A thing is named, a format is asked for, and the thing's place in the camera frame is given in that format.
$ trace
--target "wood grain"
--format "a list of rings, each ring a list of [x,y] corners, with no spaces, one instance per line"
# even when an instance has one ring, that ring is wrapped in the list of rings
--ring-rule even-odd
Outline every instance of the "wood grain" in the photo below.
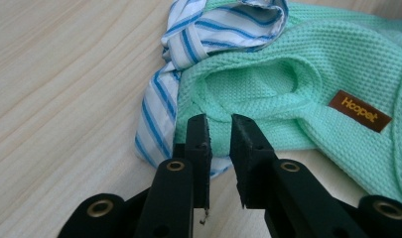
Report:
[[[310,0],[402,18],[402,0]],[[163,65],[168,1],[0,1],[0,237],[56,237],[86,198],[125,199],[154,169],[133,154],[143,90]],[[330,192],[364,191],[317,151],[301,160]],[[263,211],[241,210],[234,172],[216,178],[195,237],[269,237]]]

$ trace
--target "screw hole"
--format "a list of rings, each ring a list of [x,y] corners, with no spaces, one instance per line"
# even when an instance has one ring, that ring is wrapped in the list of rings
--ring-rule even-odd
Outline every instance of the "screw hole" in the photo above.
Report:
[[[374,209],[380,214],[395,220],[402,220],[402,210],[397,206],[385,201],[376,200],[373,203]]]
[[[281,168],[288,172],[298,172],[300,170],[299,166],[291,162],[284,162],[281,164]]]
[[[185,167],[185,164],[182,162],[169,162],[167,164],[167,170],[176,172],[176,171],[181,171]]]
[[[108,214],[108,212],[110,212],[113,209],[113,206],[114,205],[111,200],[108,199],[98,200],[88,208],[86,213],[90,217],[101,217]]]
[[[160,225],[154,229],[153,235],[154,235],[154,237],[164,238],[164,237],[168,237],[169,233],[170,233],[170,229],[168,226]]]

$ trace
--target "brass grommet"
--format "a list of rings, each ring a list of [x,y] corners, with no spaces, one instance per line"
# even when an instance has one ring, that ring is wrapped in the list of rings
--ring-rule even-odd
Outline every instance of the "brass grommet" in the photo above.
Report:
[[[113,202],[109,199],[98,200],[86,210],[86,213],[90,217],[100,217],[110,212],[113,206]]]
[[[169,162],[167,164],[167,170],[172,172],[181,171],[184,168],[185,164],[183,164],[182,162]]]
[[[298,172],[300,167],[291,162],[284,162],[281,164],[281,168],[288,172]]]
[[[402,220],[402,210],[397,206],[385,201],[376,200],[373,202],[373,207],[384,216],[391,219]]]

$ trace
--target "knit garment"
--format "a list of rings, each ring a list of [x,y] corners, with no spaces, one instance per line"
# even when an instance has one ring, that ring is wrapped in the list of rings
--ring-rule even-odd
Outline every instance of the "knit garment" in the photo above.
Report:
[[[231,1],[208,1],[206,9]],[[291,3],[282,35],[255,53],[223,53],[182,74],[176,143],[205,113],[215,157],[231,114],[256,121],[276,150],[319,148],[371,194],[402,202],[402,21]],[[392,117],[374,132],[328,107],[346,91]]]

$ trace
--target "fabric pile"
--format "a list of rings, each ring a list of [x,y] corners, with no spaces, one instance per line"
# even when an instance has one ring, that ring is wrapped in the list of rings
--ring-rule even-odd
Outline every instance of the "fabric pile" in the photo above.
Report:
[[[255,11],[266,11],[255,6],[257,2],[262,7],[271,2],[267,5],[270,12],[264,15],[274,17],[255,15]],[[145,144],[140,126],[136,137],[138,153],[153,166],[158,165],[170,154],[159,156],[162,153],[154,151],[167,146],[171,153],[174,142],[185,142],[187,120],[205,113],[214,155],[212,173],[222,173],[231,166],[230,116],[237,113],[254,119],[276,150],[318,148],[369,193],[402,202],[402,21],[300,3],[290,3],[287,21],[285,4],[285,1],[206,2],[203,16],[213,15],[213,11],[232,13],[251,20],[255,26],[273,20],[268,26],[272,29],[268,36],[273,37],[262,45],[241,47],[238,42],[234,49],[212,54],[205,50],[207,57],[176,66],[179,73],[183,72],[175,80],[179,93],[174,105],[176,125],[163,124],[164,117],[157,117],[154,126],[172,128],[172,132],[167,135],[148,132],[146,135],[154,136],[151,141],[145,140]],[[238,11],[239,6],[250,9]],[[242,33],[231,33],[239,36],[251,29],[250,25],[241,29],[240,26],[244,25],[236,25]],[[213,38],[213,31],[208,39]],[[232,46],[230,37],[216,40],[226,40]],[[167,80],[161,83],[169,85]],[[329,107],[340,90],[365,101],[392,120],[381,132],[376,132]],[[147,93],[144,101],[148,100],[149,90]],[[144,123],[149,124],[149,120],[143,115],[140,124]]]

